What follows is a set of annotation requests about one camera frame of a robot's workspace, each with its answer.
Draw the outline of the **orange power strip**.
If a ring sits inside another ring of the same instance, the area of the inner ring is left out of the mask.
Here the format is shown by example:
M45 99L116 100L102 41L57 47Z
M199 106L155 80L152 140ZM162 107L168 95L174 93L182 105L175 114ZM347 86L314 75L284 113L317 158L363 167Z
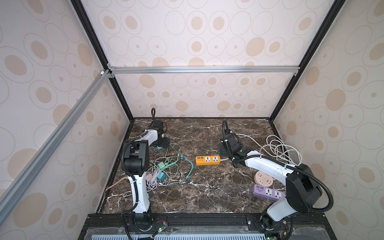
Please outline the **orange power strip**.
M208 166L208 165L219 165L221 159L219 156L197 156L196 165L197 166Z

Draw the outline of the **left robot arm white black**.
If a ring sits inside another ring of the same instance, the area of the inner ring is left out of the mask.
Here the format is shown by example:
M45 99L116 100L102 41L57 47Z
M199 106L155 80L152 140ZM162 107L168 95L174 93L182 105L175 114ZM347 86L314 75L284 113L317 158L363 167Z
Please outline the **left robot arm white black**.
M125 141L120 155L121 167L131 184L133 207L128 211L131 220L144 228L152 224L153 214L147 194L147 171L150 168L150 147L168 147L164 136L165 124L153 119L149 128L138 137Z

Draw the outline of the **horizontal aluminium rail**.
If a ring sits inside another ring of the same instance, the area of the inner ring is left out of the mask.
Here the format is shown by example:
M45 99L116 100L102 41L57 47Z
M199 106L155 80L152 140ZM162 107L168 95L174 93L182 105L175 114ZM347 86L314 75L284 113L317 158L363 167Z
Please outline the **horizontal aluminium rail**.
M112 74L297 73L299 66L111 67Z

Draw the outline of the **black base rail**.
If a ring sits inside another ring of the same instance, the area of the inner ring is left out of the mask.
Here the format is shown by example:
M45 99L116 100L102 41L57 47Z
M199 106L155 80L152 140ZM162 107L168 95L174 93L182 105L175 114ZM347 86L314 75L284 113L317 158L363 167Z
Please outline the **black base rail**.
M153 223L166 221L170 227L215 227L215 226L242 226L249 230L260 230L261 214L153 214ZM294 228L300 226L315 227L323 226L331 240L337 237L330 223L323 213L309 213L295 215L292 217ZM86 218L79 239L84 240L87 231L96 228L118 228L123 227L121 214L90 214Z

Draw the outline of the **purple power strip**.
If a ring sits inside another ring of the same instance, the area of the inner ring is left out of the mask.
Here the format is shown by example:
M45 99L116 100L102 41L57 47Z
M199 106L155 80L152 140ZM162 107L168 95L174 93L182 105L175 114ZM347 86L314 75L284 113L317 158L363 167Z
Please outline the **purple power strip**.
M258 197L272 200L277 202L285 197L285 194L281 191L270 189L261 185L254 185L253 194Z

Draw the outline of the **left diagonal aluminium rail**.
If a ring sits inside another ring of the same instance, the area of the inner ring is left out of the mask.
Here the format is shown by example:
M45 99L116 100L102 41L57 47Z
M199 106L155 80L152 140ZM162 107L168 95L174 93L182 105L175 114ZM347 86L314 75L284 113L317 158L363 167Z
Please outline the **left diagonal aluminium rail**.
M99 74L79 101L69 111L63 121L59 124L59 126L36 152L32 160L13 181L10 188L8 188L5 192L5 195L1 197L1 224L5 222L12 210L16 207L20 199L36 179L65 136L74 126L80 115L84 112L85 108L94 98L97 91L110 77L111 72L111 70L105 69L101 74Z

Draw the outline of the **teal charger adapter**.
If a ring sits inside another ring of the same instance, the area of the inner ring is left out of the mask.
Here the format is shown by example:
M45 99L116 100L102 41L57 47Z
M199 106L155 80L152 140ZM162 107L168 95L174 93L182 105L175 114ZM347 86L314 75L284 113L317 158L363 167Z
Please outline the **teal charger adapter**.
M159 179L160 182L163 182L166 180L167 174L165 174L164 172L159 172L157 178Z

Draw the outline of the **round beige power socket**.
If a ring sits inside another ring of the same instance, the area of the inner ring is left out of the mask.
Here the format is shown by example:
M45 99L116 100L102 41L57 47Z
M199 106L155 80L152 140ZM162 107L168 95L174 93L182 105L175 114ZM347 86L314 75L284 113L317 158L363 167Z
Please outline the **round beige power socket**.
M274 182L274 179L273 177L267 175L266 173L264 172L261 172L261 171L257 171L255 176L254 176L254 180L255 180L255 183L257 185L261 185L263 187L271 187L273 182Z

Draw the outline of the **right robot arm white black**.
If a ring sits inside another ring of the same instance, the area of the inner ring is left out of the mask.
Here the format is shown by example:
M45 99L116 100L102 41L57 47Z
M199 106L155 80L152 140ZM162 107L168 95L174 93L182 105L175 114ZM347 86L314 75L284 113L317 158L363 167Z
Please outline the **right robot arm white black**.
M251 150L232 132L225 131L221 143L234 167L243 165L262 171L286 187L286 195L262 212L260 222L264 229L272 230L279 221L296 213L323 213L334 206L330 189L313 175L307 165L284 164Z

